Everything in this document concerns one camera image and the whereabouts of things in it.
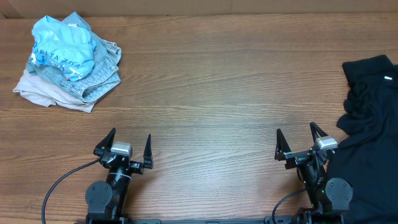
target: wooden table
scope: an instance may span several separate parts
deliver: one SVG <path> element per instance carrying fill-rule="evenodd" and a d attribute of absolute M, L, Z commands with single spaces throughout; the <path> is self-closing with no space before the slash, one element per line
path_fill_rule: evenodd
<path fill-rule="evenodd" d="M 112 127 L 141 159 L 152 134 L 154 169 L 135 175 L 133 218 L 262 218 L 301 189 L 274 160 L 282 128 L 292 150 L 312 145 L 309 122 L 338 140 L 348 86 L 341 64 L 380 54 L 398 63 L 398 14 L 270 14 L 87 18 L 123 50 L 121 84 L 92 113 L 44 108 L 12 92 L 36 20 L 0 20 L 0 223 L 41 223 L 42 201 L 64 173 L 94 160 Z M 87 213 L 99 164 L 65 179 L 47 223 Z M 277 214 L 310 206 L 286 201 Z"/>

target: denim jeans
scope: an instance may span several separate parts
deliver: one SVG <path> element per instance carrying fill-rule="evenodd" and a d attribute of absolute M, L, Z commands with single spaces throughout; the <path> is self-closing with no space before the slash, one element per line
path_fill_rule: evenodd
<path fill-rule="evenodd" d="M 121 49 L 114 42 L 103 40 L 94 34 L 90 25 L 75 12 L 62 22 L 77 24 L 77 26 L 88 29 L 91 38 L 96 42 L 94 49 L 95 64 L 91 73 L 81 80 L 71 82 L 65 78 L 62 71 L 57 67 L 37 66 L 28 61 L 26 69 L 29 72 L 36 72 L 40 78 L 54 83 L 84 103 L 94 102 L 120 83 L 117 64 L 121 58 Z"/>

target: black garment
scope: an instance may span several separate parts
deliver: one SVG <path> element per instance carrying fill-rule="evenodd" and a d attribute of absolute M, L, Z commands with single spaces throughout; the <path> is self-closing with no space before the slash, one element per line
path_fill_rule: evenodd
<path fill-rule="evenodd" d="M 398 67 L 385 55 L 343 64 L 351 87 L 337 126 L 349 137 L 328 178 L 354 187 L 346 223 L 398 222 Z"/>

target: folded clothing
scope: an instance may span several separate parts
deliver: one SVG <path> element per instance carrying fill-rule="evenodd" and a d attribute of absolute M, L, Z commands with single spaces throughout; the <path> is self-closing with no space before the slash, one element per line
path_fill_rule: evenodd
<path fill-rule="evenodd" d="M 58 86 L 44 81 L 35 72 L 29 73 L 26 69 L 13 92 L 19 93 L 21 97 L 37 105 L 50 106 L 58 104 L 87 113 L 91 112 L 95 104 L 95 102 L 84 103 L 72 97 Z"/>
<path fill-rule="evenodd" d="M 353 186 L 345 223 L 397 223 L 398 67 L 385 55 L 343 64 L 351 87 L 337 126 L 349 134 L 328 178 Z"/>
<path fill-rule="evenodd" d="M 91 72 L 96 42 L 86 28 L 45 16 L 33 26 L 32 35 L 32 63 L 57 67 L 72 82 Z"/>
<path fill-rule="evenodd" d="M 121 49 L 115 43 L 103 40 L 94 34 L 90 25 L 75 12 L 62 22 L 83 27 L 90 33 L 91 39 L 96 43 L 92 71 L 81 80 L 72 82 L 66 80 L 63 72 L 57 67 L 38 66 L 29 60 L 26 69 L 30 73 L 35 72 L 40 78 L 57 85 L 84 103 L 95 102 L 120 83 L 117 64 L 121 58 Z"/>

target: white cloth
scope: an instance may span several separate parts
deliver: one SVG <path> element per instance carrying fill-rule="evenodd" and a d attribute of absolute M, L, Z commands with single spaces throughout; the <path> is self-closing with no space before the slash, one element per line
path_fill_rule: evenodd
<path fill-rule="evenodd" d="M 30 74 L 26 69 L 19 83 L 13 89 L 21 97 L 41 106 L 60 105 L 69 109 L 81 110 L 90 113 L 95 102 L 84 103 L 74 98 L 58 86 L 46 82 L 37 75 Z"/>

